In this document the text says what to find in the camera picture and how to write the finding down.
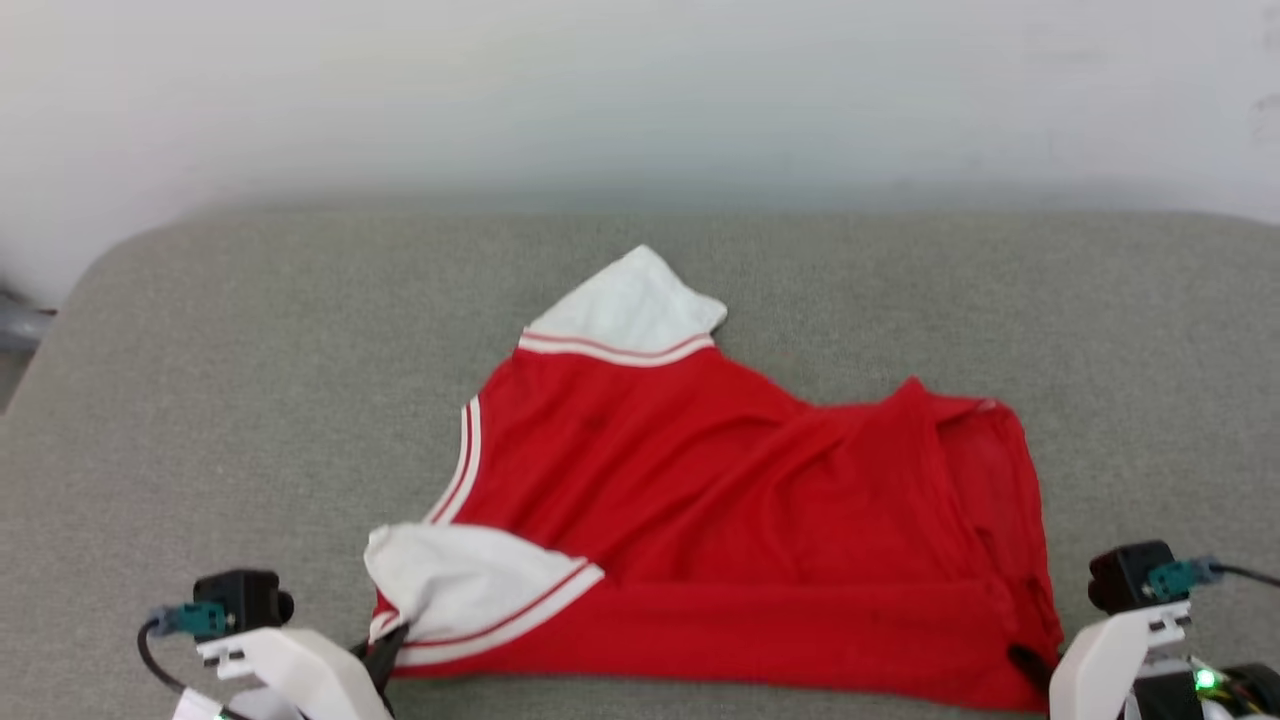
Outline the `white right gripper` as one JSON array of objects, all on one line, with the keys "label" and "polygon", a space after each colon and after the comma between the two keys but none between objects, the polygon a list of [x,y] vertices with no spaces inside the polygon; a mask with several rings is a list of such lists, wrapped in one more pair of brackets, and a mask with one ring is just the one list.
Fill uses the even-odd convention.
[{"label": "white right gripper", "polygon": [[1050,720],[1142,720],[1134,684],[1192,671],[1179,652],[1189,625],[1190,601],[1161,603],[1085,626],[1059,666],[1056,650],[1027,644],[1010,644],[1007,659],[1037,692],[1050,691]]}]

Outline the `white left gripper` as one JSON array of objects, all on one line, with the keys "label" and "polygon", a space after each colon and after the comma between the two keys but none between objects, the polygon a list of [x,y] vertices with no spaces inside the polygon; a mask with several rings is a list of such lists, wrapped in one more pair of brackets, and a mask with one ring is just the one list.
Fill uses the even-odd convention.
[{"label": "white left gripper", "polygon": [[383,698],[408,632],[401,624],[348,651],[315,630],[262,628],[196,650],[223,680],[260,683],[223,708],[230,720],[393,720]]}]

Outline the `red and white garment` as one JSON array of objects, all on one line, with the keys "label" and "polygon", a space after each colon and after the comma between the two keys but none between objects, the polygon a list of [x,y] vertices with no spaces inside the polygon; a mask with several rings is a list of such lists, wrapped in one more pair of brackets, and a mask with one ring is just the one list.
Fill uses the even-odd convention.
[{"label": "red and white garment", "polygon": [[364,561],[411,676],[763,682],[1043,712],[1057,651],[1021,423],[916,378],[814,405],[724,355],[727,309],[639,246],[527,325],[454,474]]}]

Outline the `grey fabric sofa cushion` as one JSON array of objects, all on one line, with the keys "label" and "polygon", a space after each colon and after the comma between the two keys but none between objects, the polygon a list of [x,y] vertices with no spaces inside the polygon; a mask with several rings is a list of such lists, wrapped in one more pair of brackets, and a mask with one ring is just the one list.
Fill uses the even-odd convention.
[{"label": "grey fabric sofa cushion", "polygon": [[371,529],[422,516],[521,329],[645,243],[812,402],[919,377],[1010,405],[1065,628],[1134,541],[1280,577],[1280,225],[1166,211],[184,222],[106,252],[0,415],[0,720],[169,720],[134,637],[228,568],[369,624]]}]

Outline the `grey object beside sofa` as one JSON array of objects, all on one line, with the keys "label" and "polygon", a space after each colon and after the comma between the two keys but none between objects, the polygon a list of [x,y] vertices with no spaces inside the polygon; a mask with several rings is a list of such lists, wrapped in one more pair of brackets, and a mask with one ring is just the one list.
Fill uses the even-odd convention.
[{"label": "grey object beside sofa", "polygon": [[56,315],[55,309],[35,307],[0,284],[0,352],[36,352]]}]

